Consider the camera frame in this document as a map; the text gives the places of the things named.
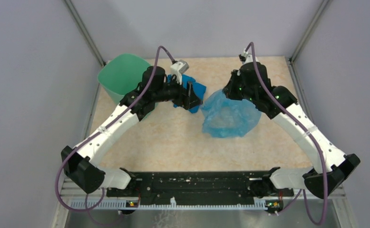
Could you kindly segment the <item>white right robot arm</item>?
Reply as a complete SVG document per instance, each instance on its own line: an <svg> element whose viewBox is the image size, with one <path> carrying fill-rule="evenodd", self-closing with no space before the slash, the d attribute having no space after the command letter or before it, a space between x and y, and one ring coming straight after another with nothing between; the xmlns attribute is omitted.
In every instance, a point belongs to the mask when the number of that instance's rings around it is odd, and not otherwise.
<svg viewBox="0 0 370 228"><path fill-rule="evenodd" d="M296 97L284 86L273 86L266 66L253 62L233 70L223 88L226 98L248 101L287 132L308 156L312 167L273 168L262 189L269 196L281 189L302 189L323 199L358 167L360 158L335 146L308 118Z"/></svg>

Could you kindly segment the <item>light blue translucent plastic bag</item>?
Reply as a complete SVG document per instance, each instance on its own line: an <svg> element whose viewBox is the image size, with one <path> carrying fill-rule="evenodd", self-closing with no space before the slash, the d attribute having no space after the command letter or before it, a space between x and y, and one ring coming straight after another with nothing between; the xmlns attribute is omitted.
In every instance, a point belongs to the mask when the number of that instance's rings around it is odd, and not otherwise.
<svg viewBox="0 0 370 228"><path fill-rule="evenodd" d="M212 93L201 111L202 132L214 138L244 137L258 125L262 115L251 102L228 99L222 90Z"/></svg>

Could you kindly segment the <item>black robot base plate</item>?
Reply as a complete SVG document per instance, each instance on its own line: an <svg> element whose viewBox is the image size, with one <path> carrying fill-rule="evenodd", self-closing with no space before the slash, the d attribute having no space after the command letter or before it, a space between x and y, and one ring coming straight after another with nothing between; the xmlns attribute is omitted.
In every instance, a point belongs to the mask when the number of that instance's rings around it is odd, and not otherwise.
<svg viewBox="0 0 370 228"><path fill-rule="evenodd" d="M277 189L269 171L135 172L129 185L109 187L107 197L140 198L142 206L167 205L174 198L179 206L252 205L264 197L292 197L292 189Z"/></svg>

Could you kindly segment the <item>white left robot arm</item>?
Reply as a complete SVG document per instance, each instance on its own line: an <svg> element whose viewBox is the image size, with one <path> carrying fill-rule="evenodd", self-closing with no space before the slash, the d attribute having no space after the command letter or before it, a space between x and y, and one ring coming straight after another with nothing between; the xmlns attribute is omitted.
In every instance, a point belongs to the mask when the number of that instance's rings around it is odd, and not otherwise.
<svg viewBox="0 0 370 228"><path fill-rule="evenodd" d="M101 168L106 152L132 126L142 121L159 102L171 101L196 113L203 103L206 86L179 72L166 75L163 68L148 67L136 88L128 92L113 113L83 142L62 152L64 173L85 193L100 188L116 188L122 195L131 196L136 190L134 175L125 170Z"/></svg>

